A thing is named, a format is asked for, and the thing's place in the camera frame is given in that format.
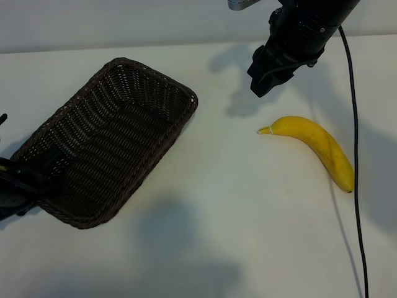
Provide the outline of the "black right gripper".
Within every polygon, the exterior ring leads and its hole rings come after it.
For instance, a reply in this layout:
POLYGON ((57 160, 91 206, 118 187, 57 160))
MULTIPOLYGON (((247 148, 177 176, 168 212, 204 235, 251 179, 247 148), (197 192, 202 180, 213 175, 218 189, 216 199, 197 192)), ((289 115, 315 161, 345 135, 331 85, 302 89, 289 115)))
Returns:
POLYGON ((251 91, 263 97, 293 77, 298 62, 321 54, 340 24, 338 7, 280 7, 270 16, 268 48, 261 45, 247 71, 251 91))

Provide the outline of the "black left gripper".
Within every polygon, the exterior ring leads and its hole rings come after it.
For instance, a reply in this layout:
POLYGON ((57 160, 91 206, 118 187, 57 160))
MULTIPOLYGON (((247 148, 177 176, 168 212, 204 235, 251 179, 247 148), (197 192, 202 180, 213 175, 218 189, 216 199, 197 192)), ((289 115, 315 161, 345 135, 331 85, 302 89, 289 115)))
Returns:
POLYGON ((23 216, 36 201, 56 197, 61 189, 53 174, 64 167, 68 155, 60 148, 49 148, 36 157, 36 170, 16 161, 1 158, 1 221, 23 216))

